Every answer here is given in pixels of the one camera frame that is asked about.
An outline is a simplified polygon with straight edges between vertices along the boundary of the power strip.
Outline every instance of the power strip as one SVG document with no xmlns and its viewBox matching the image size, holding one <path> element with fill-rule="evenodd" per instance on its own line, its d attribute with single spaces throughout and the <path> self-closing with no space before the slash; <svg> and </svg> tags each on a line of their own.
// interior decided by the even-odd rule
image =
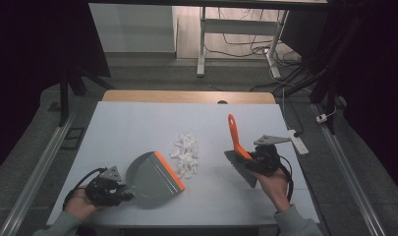
<svg viewBox="0 0 398 236">
<path fill-rule="evenodd" d="M 305 154 L 309 153 L 306 146 L 303 144 L 302 139 L 300 139 L 300 137 L 294 137 L 295 133 L 296 133 L 295 130 L 288 131 L 288 134 L 290 135 L 290 139 L 293 142 L 294 148 L 296 148 L 297 152 L 300 155 L 305 155 Z"/>
</svg>

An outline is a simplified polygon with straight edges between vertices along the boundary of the white tabletop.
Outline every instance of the white tabletop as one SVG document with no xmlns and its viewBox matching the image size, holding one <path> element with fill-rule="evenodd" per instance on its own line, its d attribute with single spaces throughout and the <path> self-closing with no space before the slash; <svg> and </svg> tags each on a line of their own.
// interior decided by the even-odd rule
<svg viewBox="0 0 398 236">
<path fill-rule="evenodd" d="M 180 134 L 192 134 L 199 142 L 199 172 L 182 179 L 184 192 L 159 204 L 133 198 L 96 213 L 90 222 L 111 227 L 275 224 L 274 205 L 260 185 L 249 187 L 224 155 L 233 149 L 230 113 L 246 150 L 254 150 L 253 142 L 262 135 L 288 137 L 278 105 L 99 102 L 47 224 L 58 217 L 68 192 L 95 168 L 117 165 L 125 176 L 132 161 L 149 151 L 161 152 L 175 168 L 169 153 Z M 319 222 L 292 144 L 276 146 L 293 166 L 292 204 L 303 217 Z"/>
</svg>

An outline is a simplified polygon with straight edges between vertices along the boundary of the wooden floor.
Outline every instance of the wooden floor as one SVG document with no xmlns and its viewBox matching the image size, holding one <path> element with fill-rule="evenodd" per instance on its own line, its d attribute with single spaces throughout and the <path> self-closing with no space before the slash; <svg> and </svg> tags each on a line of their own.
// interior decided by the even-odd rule
<svg viewBox="0 0 398 236">
<path fill-rule="evenodd" d="M 199 7 L 175 7 L 175 13 L 178 17 L 177 58 L 197 59 L 199 55 L 200 32 Z M 220 8 L 219 11 L 218 8 L 206 8 L 206 18 L 275 22 L 278 18 L 278 11 L 233 8 Z M 204 40 L 204 45 L 207 48 L 205 58 L 264 59 L 264 56 L 261 55 L 262 51 L 257 49 L 269 46 L 271 40 L 272 36 L 207 33 Z M 285 44 L 279 44 L 277 51 L 280 54 L 284 54 L 292 50 Z"/>
</svg>

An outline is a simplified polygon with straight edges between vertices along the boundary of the orange brush handle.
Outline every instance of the orange brush handle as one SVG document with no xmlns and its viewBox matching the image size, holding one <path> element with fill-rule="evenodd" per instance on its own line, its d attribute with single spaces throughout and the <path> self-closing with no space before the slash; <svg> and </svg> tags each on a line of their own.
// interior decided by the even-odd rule
<svg viewBox="0 0 398 236">
<path fill-rule="evenodd" d="M 245 159 L 252 159 L 250 154 L 247 151 L 245 151 L 245 149 L 239 144 L 238 129 L 236 128 L 235 117 L 233 117 L 232 114 L 229 114 L 228 122 L 229 122 L 230 135 L 232 136 L 232 141 L 233 141 L 233 149 L 239 156 Z"/>
</svg>

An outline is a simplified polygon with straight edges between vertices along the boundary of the gray sleeve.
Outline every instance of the gray sleeve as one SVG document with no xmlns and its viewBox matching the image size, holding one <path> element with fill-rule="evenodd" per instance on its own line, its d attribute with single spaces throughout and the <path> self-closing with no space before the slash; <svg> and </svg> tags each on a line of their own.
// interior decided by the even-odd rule
<svg viewBox="0 0 398 236">
<path fill-rule="evenodd" d="M 76 229 L 82 224 L 77 217 L 62 211 L 49 229 L 39 229 L 33 233 L 33 236 L 51 236 L 51 235 L 75 235 Z"/>
<path fill-rule="evenodd" d="M 274 218 L 281 229 L 281 236 L 323 235 L 312 219 L 304 219 L 300 216 L 294 205 L 285 211 L 275 213 Z"/>
</svg>

